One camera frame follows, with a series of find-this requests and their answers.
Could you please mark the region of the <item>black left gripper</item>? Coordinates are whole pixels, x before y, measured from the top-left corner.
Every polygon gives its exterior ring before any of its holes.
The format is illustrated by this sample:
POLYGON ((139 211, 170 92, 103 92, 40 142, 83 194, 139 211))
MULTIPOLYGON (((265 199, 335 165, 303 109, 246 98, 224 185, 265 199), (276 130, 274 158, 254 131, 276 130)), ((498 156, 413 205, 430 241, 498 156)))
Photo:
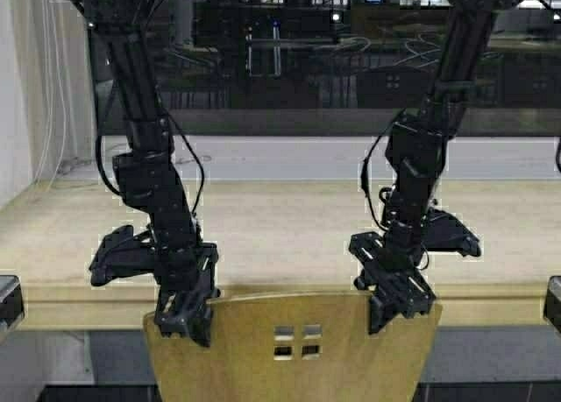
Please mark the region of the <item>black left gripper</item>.
POLYGON ((206 299, 216 294, 217 261, 217 245, 208 242, 186 250, 161 251, 156 256, 153 276, 160 289, 153 322, 162 335, 189 336, 191 314, 191 339, 210 347, 213 310, 206 299))

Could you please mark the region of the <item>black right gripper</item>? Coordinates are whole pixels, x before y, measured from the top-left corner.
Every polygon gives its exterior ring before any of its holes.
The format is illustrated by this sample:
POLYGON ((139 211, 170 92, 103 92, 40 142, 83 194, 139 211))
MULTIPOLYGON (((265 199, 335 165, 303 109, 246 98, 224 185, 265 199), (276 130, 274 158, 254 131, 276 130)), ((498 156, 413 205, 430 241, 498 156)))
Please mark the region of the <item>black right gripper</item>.
POLYGON ((385 246, 375 232, 351 236, 349 252, 359 262, 354 285, 370 293, 369 334, 378 334, 396 315, 429 314, 437 296, 405 256, 385 246))

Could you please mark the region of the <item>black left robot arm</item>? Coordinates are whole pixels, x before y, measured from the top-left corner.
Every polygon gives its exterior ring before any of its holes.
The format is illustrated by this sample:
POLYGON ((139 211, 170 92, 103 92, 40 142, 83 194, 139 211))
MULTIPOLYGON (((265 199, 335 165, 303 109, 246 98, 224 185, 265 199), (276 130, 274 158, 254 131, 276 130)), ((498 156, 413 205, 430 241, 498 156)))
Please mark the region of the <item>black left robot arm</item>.
POLYGON ((129 151, 112 167, 115 193, 148 216, 146 229, 111 231, 90 264, 93 286, 144 274, 159 287, 154 323, 164 336, 187 337, 209 347, 217 247, 202 239, 174 162, 179 132, 160 97, 146 31, 158 0, 62 0, 71 3, 101 41, 121 103, 129 151))

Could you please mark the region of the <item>black robot base right corner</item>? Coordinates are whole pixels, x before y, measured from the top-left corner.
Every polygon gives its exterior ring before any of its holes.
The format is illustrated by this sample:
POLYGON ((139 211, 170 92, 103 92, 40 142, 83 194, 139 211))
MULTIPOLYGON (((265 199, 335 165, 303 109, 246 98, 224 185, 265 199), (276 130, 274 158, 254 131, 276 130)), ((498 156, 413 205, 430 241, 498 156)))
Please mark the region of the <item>black robot base right corner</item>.
POLYGON ((546 295, 543 305, 543 317, 549 324, 561 331, 560 323, 560 276, 550 277, 547 285, 546 295))

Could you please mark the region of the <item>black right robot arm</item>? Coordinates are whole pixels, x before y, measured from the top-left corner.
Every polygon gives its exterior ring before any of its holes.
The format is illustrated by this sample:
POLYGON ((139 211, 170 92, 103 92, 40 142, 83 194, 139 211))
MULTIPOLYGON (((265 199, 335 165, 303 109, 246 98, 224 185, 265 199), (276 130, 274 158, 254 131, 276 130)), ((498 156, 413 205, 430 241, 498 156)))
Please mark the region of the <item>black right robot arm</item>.
POLYGON ((395 317, 429 314, 437 297, 421 274, 432 252, 479 257, 479 239, 453 214, 437 208, 435 192, 458 134, 476 69, 500 12, 524 0, 448 0, 451 6, 437 69, 416 113, 402 109, 388 124, 385 156, 394 183, 379 191, 377 230, 354 234, 349 251, 361 263, 354 285, 368 291, 368 332, 395 317))

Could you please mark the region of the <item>black robot base left corner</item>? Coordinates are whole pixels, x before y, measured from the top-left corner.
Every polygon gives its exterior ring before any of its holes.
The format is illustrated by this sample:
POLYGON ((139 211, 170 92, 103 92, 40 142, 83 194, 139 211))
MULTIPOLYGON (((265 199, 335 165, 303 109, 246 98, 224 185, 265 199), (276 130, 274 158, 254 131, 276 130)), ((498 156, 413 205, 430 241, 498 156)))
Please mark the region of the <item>black robot base left corner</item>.
POLYGON ((25 318, 25 303, 20 278, 17 275, 1 276, 1 342, 25 318))

